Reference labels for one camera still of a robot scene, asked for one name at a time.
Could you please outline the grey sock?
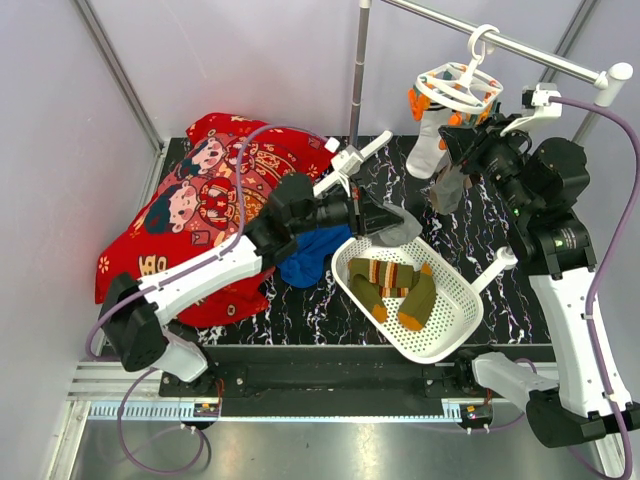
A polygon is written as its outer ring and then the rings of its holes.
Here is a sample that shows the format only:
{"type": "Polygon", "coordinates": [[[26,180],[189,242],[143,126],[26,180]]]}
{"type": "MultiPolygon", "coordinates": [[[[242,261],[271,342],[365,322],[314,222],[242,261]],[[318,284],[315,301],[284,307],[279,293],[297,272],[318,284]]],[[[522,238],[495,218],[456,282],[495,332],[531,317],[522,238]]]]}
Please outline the grey sock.
{"type": "Polygon", "coordinates": [[[462,199],[463,193],[473,186],[469,175],[461,168],[448,163],[439,172],[430,190],[430,201],[433,210],[441,215],[454,213],[462,199]]]}
{"type": "Polygon", "coordinates": [[[399,215],[402,218],[402,223],[372,235],[371,241],[373,245],[391,248],[400,247],[412,242],[421,234],[423,227],[412,213],[388,202],[384,203],[384,207],[399,215]]]}

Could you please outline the white round clip hanger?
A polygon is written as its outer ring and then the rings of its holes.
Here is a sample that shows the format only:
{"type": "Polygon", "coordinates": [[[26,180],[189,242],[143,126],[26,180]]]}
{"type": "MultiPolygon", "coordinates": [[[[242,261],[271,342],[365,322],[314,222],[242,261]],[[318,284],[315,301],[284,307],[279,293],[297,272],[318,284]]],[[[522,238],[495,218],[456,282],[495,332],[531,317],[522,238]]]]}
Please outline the white round clip hanger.
{"type": "Polygon", "coordinates": [[[452,110],[455,126],[472,117],[481,122],[489,116],[493,104],[503,91],[503,85],[481,71],[479,66],[495,50],[483,36],[499,32],[491,24],[480,25],[467,42],[471,55],[468,64],[447,62],[417,76],[408,91],[409,106],[415,121],[422,121],[424,114],[435,107],[452,110]]]}

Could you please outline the green striped sock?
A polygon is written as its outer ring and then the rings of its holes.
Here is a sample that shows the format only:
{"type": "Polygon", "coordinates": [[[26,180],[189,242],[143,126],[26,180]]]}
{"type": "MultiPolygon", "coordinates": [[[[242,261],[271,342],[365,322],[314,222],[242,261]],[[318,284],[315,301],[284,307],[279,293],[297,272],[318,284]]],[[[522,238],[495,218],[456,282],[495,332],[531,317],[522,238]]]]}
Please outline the green striped sock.
{"type": "Polygon", "coordinates": [[[404,298],[417,284],[419,272],[411,265],[367,258],[348,262],[349,288],[378,323],[387,320],[386,298],[404,298]]]}
{"type": "Polygon", "coordinates": [[[399,307],[397,318],[410,331],[420,331],[430,318],[436,302],[436,285],[428,263],[420,269],[418,281],[399,307]]]}

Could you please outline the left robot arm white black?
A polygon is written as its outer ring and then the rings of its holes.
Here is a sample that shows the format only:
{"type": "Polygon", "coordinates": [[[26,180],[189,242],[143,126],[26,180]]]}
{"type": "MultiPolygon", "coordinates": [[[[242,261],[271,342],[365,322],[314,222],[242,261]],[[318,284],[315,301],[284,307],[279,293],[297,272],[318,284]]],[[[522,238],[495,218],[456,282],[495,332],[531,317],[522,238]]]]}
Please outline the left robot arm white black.
{"type": "Polygon", "coordinates": [[[402,222],[355,182],[315,197],[308,177],[290,174],[261,212],[220,245],[157,274],[115,277],[97,324],[125,371],[159,369],[193,395],[206,395],[216,372],[200,347],[167,329],[170,320],[196,301],[283,262],[296,252],[302,233],[346,225],[353,236],[367,237],[402,222]]]}

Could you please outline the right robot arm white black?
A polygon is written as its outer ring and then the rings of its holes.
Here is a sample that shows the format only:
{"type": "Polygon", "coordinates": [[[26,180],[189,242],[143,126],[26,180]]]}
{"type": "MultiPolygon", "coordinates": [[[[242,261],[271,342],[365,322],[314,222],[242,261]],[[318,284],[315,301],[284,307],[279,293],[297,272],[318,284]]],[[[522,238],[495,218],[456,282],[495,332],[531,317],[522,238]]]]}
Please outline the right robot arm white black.
{"type": "Polygon", "coordinates": [[[596,353],[590,334],[605,333],[589,289],[599,262],[573,206],[588,186],[587,157],[560,137],[521,151],[529,136],[506,132],[509,118],[479,126],[440,127],[454,165],[491,184],[509,209],[508,244],[528,277],[552,340],[558,377],[542,377],[490,347],[461,354],[454,384],[466,396],[490,389],[521,409],[548,448],[599,440],[639,427],[639,404],[615,372],[608,346],[596,353]]]}

